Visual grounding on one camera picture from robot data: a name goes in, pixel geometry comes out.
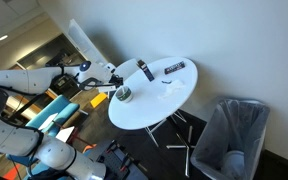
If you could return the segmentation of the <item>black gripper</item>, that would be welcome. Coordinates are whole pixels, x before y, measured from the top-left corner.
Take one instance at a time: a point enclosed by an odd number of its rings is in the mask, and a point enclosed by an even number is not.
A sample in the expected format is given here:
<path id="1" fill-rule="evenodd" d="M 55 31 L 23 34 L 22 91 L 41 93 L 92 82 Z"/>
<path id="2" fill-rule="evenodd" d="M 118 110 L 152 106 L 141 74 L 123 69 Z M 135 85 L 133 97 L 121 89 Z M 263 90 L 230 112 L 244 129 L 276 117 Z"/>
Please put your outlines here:
<path id="1" fill-rule="evenodd" d="M 123 78 L 119 76 L 112 76 L 109 83 L 118 88 L 119 86 L 123 85 Z"/>

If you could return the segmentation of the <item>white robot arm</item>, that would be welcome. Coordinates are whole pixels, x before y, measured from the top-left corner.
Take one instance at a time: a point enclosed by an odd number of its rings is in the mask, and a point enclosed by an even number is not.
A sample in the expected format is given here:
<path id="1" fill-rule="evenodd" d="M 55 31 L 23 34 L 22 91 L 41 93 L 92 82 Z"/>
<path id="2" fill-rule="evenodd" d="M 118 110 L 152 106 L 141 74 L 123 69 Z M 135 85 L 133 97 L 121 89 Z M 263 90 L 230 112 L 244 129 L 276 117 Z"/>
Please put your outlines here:
<path id="1" fill-rule="evenodd" d="M 82 90 L 104 88 L 114 90 L 123 84 L 123 78 L 113 70 L 91 61 L 73 66 L 49 66 L 33 70 L 0 70 L 0 153 L 37 159 L 57 175 L 66 173 L 74 180 L 102 180 L 106 166 L 93 161 L 69 144 L 49 136 L 34 127 L 18 126 L 3 118 L 9 97 L 44 94 L 52 81 L 64 75 L 72 78 Z"/>

